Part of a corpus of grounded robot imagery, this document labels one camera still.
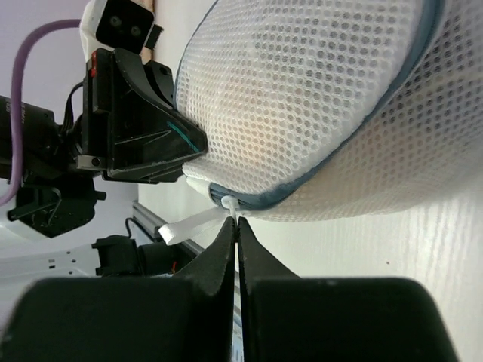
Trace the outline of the blue-trimmed white mesh laundry bag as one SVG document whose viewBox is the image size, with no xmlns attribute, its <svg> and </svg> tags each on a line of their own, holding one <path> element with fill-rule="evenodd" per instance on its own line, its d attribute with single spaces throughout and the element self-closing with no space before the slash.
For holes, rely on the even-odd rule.
<svg viewBox="0 0 483 362">
<path fill-rule="evenodd" d="M 309 222 L 413 207 L 482 164 L 480 1 L 217 1 L 181 57 L 175 108 L 206 133 L 183 166 L 227 216 Z"/>
</svg>

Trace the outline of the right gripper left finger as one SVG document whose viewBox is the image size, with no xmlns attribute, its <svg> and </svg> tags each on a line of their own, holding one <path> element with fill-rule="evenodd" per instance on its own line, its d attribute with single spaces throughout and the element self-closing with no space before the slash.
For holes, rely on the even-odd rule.
<svg viewBox="0 0 483 362">
<path fill-rule="evenodd" d="M 236 226 L 169 278 L 49 278 L 20 298 L 3 361 L 228 361 Z"/>
</svg>

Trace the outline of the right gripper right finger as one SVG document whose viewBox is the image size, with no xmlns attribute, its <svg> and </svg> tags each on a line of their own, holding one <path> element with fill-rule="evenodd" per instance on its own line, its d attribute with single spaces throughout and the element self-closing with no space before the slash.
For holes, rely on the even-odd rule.
<svg viewBox="0 0 483 362">
<path fill-rule="evenodd" d="M 246 361 L 480 361 L 476 217 L 238 221 Z"/>
</svg>

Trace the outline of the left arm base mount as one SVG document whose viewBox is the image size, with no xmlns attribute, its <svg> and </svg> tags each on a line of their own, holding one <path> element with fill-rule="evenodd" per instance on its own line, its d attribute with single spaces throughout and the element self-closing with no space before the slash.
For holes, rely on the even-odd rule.
<svg viewBox="0 0 483 362">
<path fill-rule="evenodd" d="M 201 249 L 192 241 L 168 246 L 159 233 L 150 234 L 135 218 L 125 220 L 126 235 L 110 235 L 97 239 L 96 250 L 100 277 L 162 276 L 171 277 L 186 267 Z"/>
</svg>

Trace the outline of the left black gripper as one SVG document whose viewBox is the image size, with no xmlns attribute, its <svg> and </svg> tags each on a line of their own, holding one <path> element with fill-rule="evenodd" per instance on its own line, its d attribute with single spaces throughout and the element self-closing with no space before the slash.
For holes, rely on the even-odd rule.
<svg viewBox="0 0 483 362">
<path fill-rule="evenodd" d="M 208 150 L 206 133 L 174 108 L 171 69 L 121 48 L 92 53 L 68 135 L 78 169 L 122 183 L 174 183 Z"/>
</svg>

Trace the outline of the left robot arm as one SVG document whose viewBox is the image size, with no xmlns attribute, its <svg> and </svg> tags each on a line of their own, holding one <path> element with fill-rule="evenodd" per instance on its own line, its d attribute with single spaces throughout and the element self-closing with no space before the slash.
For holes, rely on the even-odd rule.
<svg viewBox="0 0 483 362">
<path fill-rule="evenodd" d="M 208 149 L 205 132 L 174 107 L 169 67 L 125 49 L 98 49 L 86 65 L 83 110 L 66 107 L 62 124 L 51 111 L 22 108 L 23 169 L 7 212 L 47 238 L 94 218 L 94 179 L 158 184 L 178 180 L 183 165 Z"/>
</svg>

